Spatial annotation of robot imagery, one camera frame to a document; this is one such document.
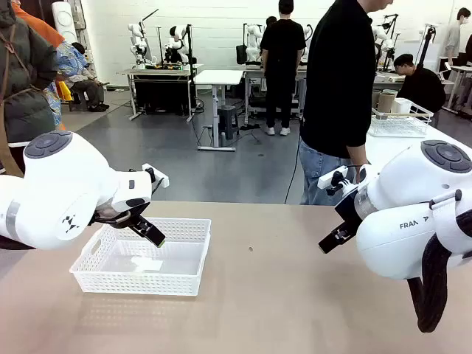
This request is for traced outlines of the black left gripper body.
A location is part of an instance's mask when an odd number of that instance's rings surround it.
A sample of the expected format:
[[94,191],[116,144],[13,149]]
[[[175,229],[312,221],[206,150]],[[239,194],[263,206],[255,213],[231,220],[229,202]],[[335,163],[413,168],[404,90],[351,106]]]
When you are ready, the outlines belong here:
[[144,202],[140,205],[132,206],[124,212],[118,212],[116,215],[106,215],[105,211],[95,211],[91,216],[90,225],[94,223],[112,225],[114,228],[146,228],[148,222],[142,217],[142,213],[150,205],[150,202]]

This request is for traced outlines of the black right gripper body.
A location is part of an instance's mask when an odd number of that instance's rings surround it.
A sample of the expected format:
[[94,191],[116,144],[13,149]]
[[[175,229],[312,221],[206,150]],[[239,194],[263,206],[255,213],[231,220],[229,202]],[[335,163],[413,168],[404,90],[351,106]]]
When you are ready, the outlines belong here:
[[345,195],[335,206],[335,211],[343,220],[340,229],[344,231],[357,231],[361,225],[362,219],[355,210],[355,197],[358,194],[358,189],[350,191]]

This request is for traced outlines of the person's right hand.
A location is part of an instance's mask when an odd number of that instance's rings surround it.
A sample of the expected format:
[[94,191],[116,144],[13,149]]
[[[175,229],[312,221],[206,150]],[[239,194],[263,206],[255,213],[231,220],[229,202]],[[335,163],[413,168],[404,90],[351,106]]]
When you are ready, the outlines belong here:
[[360,184],[368,175],[369,171],[371,170],[371,164],[363,164],[355,168],[356,176],[355,180],[357,184]]

